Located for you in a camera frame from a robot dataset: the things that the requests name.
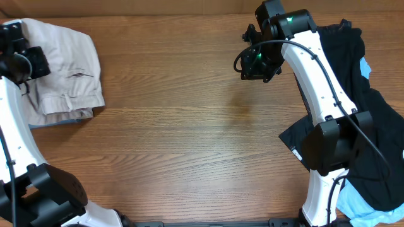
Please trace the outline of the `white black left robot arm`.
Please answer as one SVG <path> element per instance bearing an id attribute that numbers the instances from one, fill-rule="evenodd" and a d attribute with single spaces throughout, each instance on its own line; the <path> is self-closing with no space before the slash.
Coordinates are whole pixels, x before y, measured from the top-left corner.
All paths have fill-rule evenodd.
<path id="1" fill-rule="evenodd" d="M 50 165 L 32 128 L 93 117 L 105 104 L 92 39 L 23 18 L 1 25 L 1 217 L 13 226 L 131 226 Z"/>

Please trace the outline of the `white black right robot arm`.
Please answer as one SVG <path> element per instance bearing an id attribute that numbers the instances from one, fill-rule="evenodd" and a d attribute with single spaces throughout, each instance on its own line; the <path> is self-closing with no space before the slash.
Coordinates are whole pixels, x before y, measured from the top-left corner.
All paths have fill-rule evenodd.
<path id="1" fill-rule="evenodd" d="M 236 57 L 234 69 L 243 80 L 268 82 L 289 64 L 314 127 L 300 145 L 310 174 L 307 198 L 298 218 L 283 223 L 334 226 L 343 178 L 365 149 L 372 117 L 359 112 L 340 86 L 308 10 L 288 13 L 280 1 L 264 1 L 255 16 L 257 24 L 242 36 L 249 46 Z"/>

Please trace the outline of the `beige khaki shorts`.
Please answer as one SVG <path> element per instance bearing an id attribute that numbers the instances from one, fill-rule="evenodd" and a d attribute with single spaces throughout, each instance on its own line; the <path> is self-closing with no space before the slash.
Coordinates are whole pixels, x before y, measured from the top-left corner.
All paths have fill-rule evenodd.
<path id="1" fill-rule="evenodd" d="M 28 81 L 21 102 L 28 124 L 44 125 L 69 119 L 89 119 L 105 101 L 100 63 L 89 35 L 70 28 L 22 19 L 24 37 L 42 48 L 50 74 Z"/>

